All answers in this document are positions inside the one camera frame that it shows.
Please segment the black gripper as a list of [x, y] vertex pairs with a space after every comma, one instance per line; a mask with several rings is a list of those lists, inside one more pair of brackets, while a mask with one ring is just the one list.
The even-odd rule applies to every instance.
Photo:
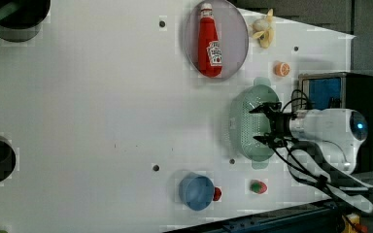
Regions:
[[289, 129], [289, 123], [292, 120], [292, 113], [281, 113], [281, 102], [265, 102], [250, 110], [250, 114], [270, 114], [270, 133], [264, 133], [254, 138], [265, 146], [276, 149], [283, 148], [287, 145], [286, 138], [291, 138], [292, 134]]

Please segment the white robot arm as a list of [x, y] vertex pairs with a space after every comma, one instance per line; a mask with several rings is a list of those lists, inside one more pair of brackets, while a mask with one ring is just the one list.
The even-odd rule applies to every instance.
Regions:
[[266, 116], [268, 132], [255, 139], [274, 152], [287, 151], [283, 161], [291, 176], [345, 205], [373, 216], [373, 186], [352, 176], [357, 154], [368, 137], [365, 117], [351, 109], [297, 110], [266, 102], [252, 109]]

